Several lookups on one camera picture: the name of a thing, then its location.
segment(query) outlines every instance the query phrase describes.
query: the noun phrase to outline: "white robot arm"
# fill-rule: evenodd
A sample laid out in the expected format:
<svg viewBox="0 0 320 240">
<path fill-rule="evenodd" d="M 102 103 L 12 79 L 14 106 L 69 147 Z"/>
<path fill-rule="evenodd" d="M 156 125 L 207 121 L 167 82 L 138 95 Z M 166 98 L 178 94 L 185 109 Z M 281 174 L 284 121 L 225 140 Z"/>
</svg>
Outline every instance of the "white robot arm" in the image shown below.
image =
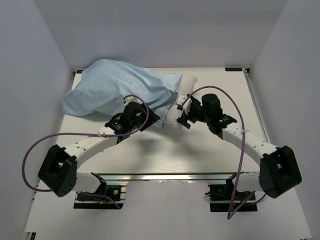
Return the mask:
<svg viewBox="0 0 320 240">
<path fill-rule="evenodd" d="M 241 149 L 242 126 L 231 116 L 223 114 L 215 94 L 204 95 L 202 105 L 193 96 L 182 104 L 185 99 L 186 96 L 179 96 L 173 106 L 180 111 L 178 123 L 188 129 L 191 127 L 188 121 L 206 123 L 213 134 Z M 141 131 L 160 119 L 148 110 L 149 118 Z M 98 131 L 100 136 L 87 137 L 65 147 L 52 146 L 38 173 L 39 178 L 58 197 L 70 191 L 104 194 L 106 183 L 101 177 L 95 173 L 80 173 L 77 169 L 97 153 L 126 139 L 129 136 L 126 134 L 136 130 L 145 119 L 146 109 L 143 104 L 128 100 L 123 113 L 116 114 Z M 276 198 L 302 181 L 295 155 L 289 147 L 277 147 L 247 132 L 244 151 L 260 166 L 260 172 L 242 173 L 237 191 L 265 192 Z M 233 189 L 235 176 L 227 179 L 227 188 Z"/>
<path fill-rule="evenodd" d="M 42 163 L 38 177 L 58 197 L 63 197 L 70 191 L 103 194 L 106 183 L 101 177 L 95 173 L 77 172 L 77 169 L 94 155 L 121 143 L 133 131 L 143 131 L 159 119 L 150 108 L 146 109 L 144 104 L 128 97 L 124 111 L 113 116 L 97 132 L 98 136 L 88 136 L 65 147 L 52 146 Z"/>
</svg>

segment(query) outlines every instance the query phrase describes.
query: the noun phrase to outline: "white enclosure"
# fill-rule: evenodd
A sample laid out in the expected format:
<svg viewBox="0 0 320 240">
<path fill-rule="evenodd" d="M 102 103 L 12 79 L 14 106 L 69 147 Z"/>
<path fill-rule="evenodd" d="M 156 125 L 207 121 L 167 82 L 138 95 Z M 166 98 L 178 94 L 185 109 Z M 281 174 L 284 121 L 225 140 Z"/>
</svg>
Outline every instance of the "white enclosure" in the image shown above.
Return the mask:
<svg viewBox="0 0 320 240">
<path fill-rule="evenodd" d="M 101 58 L 148 68 L 250 68 L 270 140 L 294 149 L 302 175 L 296 192 L 312 238 L 320 239 L 319 12 L 318 0 L 2 0 L 1 239 L 20 239 L 25 229 L 34 194 L 21 177 L 26 150 L 59 131 L 72 71 Z M 54 142 L 28 160 L 33 185 Z"/>
</svg>

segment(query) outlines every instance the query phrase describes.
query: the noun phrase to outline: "white pillow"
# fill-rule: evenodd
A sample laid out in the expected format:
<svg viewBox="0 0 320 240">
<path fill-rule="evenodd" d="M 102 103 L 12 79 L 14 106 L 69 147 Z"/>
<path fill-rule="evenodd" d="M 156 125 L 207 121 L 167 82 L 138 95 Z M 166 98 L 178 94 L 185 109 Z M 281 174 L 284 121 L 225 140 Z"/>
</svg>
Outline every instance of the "white pillow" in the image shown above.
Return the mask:
<svg viewBox="0 0 320 240">
<path fill-rule="evenodd" d="M 178 85 L 177 98 L 164 118 L 163 122 L 165 124 L 168 124 L 176 129 L 182 128 L 182 125 L 177 122 L 177 119 L 180 118 L 181 113 L 182 113 L 181 110 L 177 109 L 177 107 L 178 107 L 177 101 L 178 101 L 178 98 L 180 95 L 187 96 L 188 94 L 190 94 L 194 90 L 195 83 L 197 81 L 198 81 L 198 79 L 196 76 L 184 75 L 184 74 L 182 75 L 182 78 L 181 78 L 179 85 Z"/>
</svg>

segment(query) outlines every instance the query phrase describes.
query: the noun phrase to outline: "purple cable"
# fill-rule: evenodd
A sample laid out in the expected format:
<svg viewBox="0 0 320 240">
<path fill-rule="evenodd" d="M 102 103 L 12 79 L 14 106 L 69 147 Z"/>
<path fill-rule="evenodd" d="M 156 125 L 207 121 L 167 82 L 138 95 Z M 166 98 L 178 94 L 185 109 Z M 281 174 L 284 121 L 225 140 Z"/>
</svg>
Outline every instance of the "purple cable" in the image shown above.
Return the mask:
<svg viewBox="0 0 320 240">
<path fill-rule="evenodd" d="M 56 137 L 56 136 L 89 136 L 89 137 L 107 137 L 107 138 L 110 138 L 110 137 L 126 137 L 126 136 L 135 134 L 136 132 L 140 131 L 147 124 L 147 121 L 148 121 L 148 118 L 149 118 L 148 105 L 140 97 L 138 97 L 138 96 L 136 96 L 134 94 L 129 94 L 129 95 L 125 96 L 123 99 L 126 99 L 127 97 L 135 97 L 135 98 L 139 99 L 143 103 L 145 108 L 146 108 L 146 118 L 145 118 L 143 124 L 139 128 L 137 128 L 136 130 L 134 130 L 132 132 L 123 133 L 123 134 L 95 134 L 95 133 L 79 133 L 79 132 L 59 132 L 59 133 L 53 133 L 53 134 L 49 134 L 47 136 L 44 136 L 43 138 L 39 139 L 34 144 L 32 144 L 31 147 L 29 147 L 29 149 L 26 151 L 26 153 L 25 153 L 25 155 L 23 157 L 21 171 L 22 171 L 22 179 L 23 179 L 25 185 L 27 185 L 28 188 L 30 188 L 30 189 L 32 189 L 33 191 L 36 191 L 36 192 L 52 192 L 50 189 L 39 189 L 39 188 L 36 188 L 34 186 L 31 186 L 31 184 L 28 182 L 28 180 L 26 178 L 26 170 L 25 170 L 25 168 L 26 168 L 26 161 L 27 161 L 28 155 L 30 154 L 32 149 L 37 144 L 42 142 L 43 140 L 46 140 L 46 139 L 52 138 L 52 137 Z"/>
<path fill-rule="evenodd" d="M 80 192 L 83 195 L 87 195 L 90 197 L 100 197 L 100 198 L 105 198 L 108 199 L 110 202 L 112 202 L 118 209 L 121 209 L 121 207 L 109 196 L 106 195 L 102 195 L 102 194 L 95 194 L 95 193 L 90 193 L 90 192 L 86 192 L 86 191 L 82 191 Z"/>
<path fill-rule="evenodd" d="M 258 204 L 258 203 L 260 203 L 263 199 L 265 199 L 266 196 L 267 196 L 267 194 L 265 193 L 259 200 L 255 201 L 255 202 L 247 203 L 246 206 L 251 206 L 251 205 L 256 205 L 256 204 Z"/>
<path fill-rule="evenodd" d="M 246 141 L 246 133 L 245 133 L 245 121 L 244 121 L 244 118 L 236 104 L 236 102 L 232 99 L 232 97 L 223 89 L 221 89 L 220 87 L 217 87 L 217 86 L 203 86 L 203 87 L 200 87 L 196 90 L 194 90 L 193 92 L 191 92 L 189 94 L 189 96 L 183 101 L 182 103 L 182 106 L 187 102 L 188 99 L 191 98 L 191 96 L 193 94 L 195 94 L 196 92 L 202 90 L 202 89 L 217 89 L 221 92 L 223 92 L 230 100 L 231 102 L 233 103 L 236 111 L 238 112 L 239 114 L 239 117 L 240 117 L 240 121 L 241 121 L 241 125 L 242 125 L 242 143 L 241 143 L 241 154 L 240 154 L 240 161 L 239 161 L 239 166 L 238 166 L 238 171 L 236 173 L 236 177 L 235 177 L 235 183 L 234 183 L 234 187 L 233 187 L 233 191 L 232 191 L 232 194 L 231 194 L 231 201 L 230 201 L 230 205 L 229 205 L 229 209 L 228 209 L 228 214 L 227 214 L 227 219 L 230 220 L 232 218 L 232 216 L 238 211 L 239 208 L 241 208 L 252 196 L 253 194 L 255 194 L 254 192 L 252 192 L 249 197 L 247 197 L 235 210 L 232 211 L 233 209 L 233 205 L 234 205 L 234 201 L 235 201 L 235 197 L 236 197 L 236 191 L 237 191 L 237 186 L 238 186 L 238 182 L 239 182 L 239 176 L 240 176 L 240 173 L 241 173 L 241 167 L 242 167 L 242 163 L 244 161 L 244 154 L 245 154 L 245 141 Z"/>
</svg>

